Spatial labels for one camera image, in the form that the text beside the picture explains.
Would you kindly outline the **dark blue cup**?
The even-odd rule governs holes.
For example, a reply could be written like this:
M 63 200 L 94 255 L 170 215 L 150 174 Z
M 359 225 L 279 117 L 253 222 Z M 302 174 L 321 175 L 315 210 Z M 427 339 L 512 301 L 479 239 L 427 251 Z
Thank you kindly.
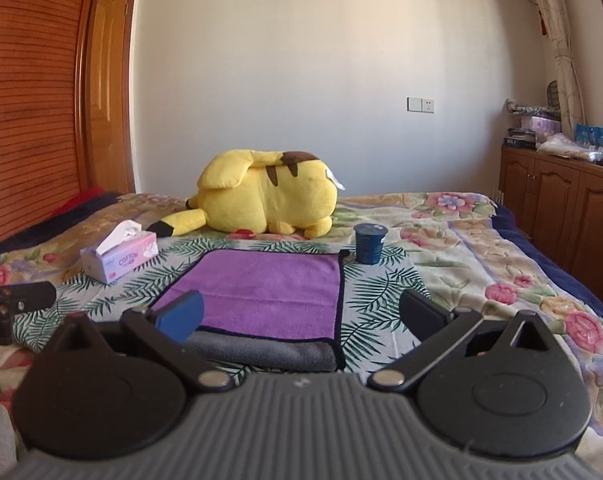
M 386 226 L 378 223 L 360 223 L 353 227 L 356 235 L 356 258 L 362 264 L 377 264 L 381 261 Z

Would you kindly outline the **purple and grey towel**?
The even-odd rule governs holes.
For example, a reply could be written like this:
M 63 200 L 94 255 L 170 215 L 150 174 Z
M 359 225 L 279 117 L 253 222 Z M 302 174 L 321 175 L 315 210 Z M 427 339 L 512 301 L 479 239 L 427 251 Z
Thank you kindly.
M 346 367 L 341 318 L 348 255 L 217 249 L 190 266 L 151 308 L 199 292 L 204 318 L 185 347 L 211 361 L 336 372 Z

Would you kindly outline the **wooden slatted wardrobe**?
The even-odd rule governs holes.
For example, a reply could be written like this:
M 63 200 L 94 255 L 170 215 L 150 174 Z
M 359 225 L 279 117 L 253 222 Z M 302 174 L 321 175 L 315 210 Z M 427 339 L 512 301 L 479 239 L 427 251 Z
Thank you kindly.
M 0 0 L 0 240 L 88 186 L 93 0 Z

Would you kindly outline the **pink tissue box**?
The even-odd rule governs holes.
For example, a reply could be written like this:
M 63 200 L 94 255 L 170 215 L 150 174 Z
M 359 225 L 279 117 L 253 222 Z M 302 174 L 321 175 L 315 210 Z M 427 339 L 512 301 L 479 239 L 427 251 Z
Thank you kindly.
M 100 242 L 80 250 L 83 271 L 108 285 L 158 255 L 157 236 L 140 223 L 124 220 Z

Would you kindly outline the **red and navy blanket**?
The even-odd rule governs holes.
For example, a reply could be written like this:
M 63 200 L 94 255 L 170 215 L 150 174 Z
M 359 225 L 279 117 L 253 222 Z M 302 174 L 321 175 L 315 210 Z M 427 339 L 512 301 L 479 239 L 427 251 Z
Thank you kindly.
M 0 253 L 27 249 L 51 240 L 107 206 L 117 203 L 119 192 L 100 186 L 89 188 L 57 208 L 48 218 L 0 242 Z

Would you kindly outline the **floral bed blanket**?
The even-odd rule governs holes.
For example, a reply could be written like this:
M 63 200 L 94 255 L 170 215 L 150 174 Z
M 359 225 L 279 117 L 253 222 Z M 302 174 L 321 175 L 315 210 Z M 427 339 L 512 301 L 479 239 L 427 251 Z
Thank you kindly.
M 117 223 L 151 224 L 184 206 L 181 198 L 121 195 L 117 203 L 47 242 L 0 253 L 0 286 L 48 281 L 58 288 L 83 273 L 80 250 L 103 240 Z M 492 320 L 505 320 L 523 309 L 540 313 L 585 381 L 593 416 L 577 453 L 603 476 L 603 304 L 527 242 L 510 211 L 487 196 L 440 192 L 345 198 L 334 212 L 331 232 L 317 240 L 299 234 L 224 234 L 210 229 L 178 238 L 354 245 L 353 227 L 363 222 L 386 226 L 384 245 L 408 249 L 427 287 L 426 296 L 439 306 L 471 308 Z M 0 346 L 0 477 L 16 460 L 16 437 L 8 414 L 36 352 L 16 339 L 10 346 Z

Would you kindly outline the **wooden window cabinet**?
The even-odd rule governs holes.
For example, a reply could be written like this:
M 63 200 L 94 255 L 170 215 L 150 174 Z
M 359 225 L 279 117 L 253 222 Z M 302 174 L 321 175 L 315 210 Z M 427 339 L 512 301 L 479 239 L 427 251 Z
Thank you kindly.
M 603 166 L 505 146 L 499 190 L 533 246 L 603 302 Z

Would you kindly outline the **palm leaf print cloth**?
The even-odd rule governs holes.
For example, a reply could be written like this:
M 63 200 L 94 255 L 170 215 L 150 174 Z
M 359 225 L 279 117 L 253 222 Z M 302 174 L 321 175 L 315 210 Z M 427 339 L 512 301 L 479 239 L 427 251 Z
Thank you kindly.
M 44 348 L 70 313 L 116 321 L 131 308 L 162 308 L 196 290 L 204 319 L 187 345 L 231 372 L 348 370 L 367 374 L 417 339 L 400 320 L 402 292 L 428 293 L 408 249 L 387 243 L 379 263 L 359 263 L 348 243 L 185 237 L 114 283 L 78 273 L 48 309 L 21 315 L 18 344 Z

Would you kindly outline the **white plastic bag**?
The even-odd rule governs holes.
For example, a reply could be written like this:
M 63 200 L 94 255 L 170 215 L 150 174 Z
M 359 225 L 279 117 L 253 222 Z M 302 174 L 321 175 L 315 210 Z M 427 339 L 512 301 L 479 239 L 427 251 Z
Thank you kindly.
M 548 136 L 538 147 L 539 153 L 568 158 L 585 160 L 586 162 L 599 162 L 603 159 L 603 152 L 584 148 L 568 139 L 562 133 Z

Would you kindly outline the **yellow Pikachu plush toy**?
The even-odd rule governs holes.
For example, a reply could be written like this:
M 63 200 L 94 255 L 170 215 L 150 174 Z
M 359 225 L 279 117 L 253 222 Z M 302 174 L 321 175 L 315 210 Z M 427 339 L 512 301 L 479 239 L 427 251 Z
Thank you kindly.
M 312 240 L 332 229 L 343 189 L 329 166 L 307 152 L 226 151 L 199 176 L 197 192 L 184 210 L 147 229 L 158 237 L 181 236 L 204 226 L 225 233 L 300 231 Z

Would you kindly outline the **stack of boxes on cabinet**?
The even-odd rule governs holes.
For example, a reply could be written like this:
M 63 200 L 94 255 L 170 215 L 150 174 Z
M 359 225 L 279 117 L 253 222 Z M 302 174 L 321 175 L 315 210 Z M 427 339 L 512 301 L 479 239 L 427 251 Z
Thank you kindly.
M 505 101 L 505 110 L 511 118 L 507 136 L 525 148 L 535 150 L 548 138 L 562 132 L 561 111 L 555 106 L 524 105 L 514 100 Z

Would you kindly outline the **floral beige curtain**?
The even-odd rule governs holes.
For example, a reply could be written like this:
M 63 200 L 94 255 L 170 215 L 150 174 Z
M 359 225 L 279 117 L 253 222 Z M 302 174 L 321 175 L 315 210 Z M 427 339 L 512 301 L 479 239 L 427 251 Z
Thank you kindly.
M 578 80 L 573 49 L 571 21 L 565 0 L 536 0 L 550 38 L 554 58 L 562 132 L 573 138 L 576 127 L 585 120 L 585 107 Z

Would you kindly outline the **white wall switch socket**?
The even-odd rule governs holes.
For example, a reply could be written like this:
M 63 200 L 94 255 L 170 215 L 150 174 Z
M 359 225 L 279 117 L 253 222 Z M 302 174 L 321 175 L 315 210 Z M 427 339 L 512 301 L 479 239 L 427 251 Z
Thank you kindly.
M 407 99 L 407 110 L 412 113 L 435 113 L 435 101 L 432 99 L 416 98 L 409 96 Z

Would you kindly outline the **blue box on cabinet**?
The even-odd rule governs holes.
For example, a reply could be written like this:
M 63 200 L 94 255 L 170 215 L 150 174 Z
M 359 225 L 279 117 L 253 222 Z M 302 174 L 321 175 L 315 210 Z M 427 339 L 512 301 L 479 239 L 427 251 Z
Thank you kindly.
M 578 124 L 575 142 L 581 146 L 603 148 L 603 127 Z

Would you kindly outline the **wooden door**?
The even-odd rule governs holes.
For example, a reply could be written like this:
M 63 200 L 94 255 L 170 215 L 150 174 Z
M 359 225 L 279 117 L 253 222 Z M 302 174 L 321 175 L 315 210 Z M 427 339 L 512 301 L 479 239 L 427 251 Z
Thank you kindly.
M 130 133 L 130 44 L 134 0 L 94 0 L 86 60 L 88 182 L 135 190 Z

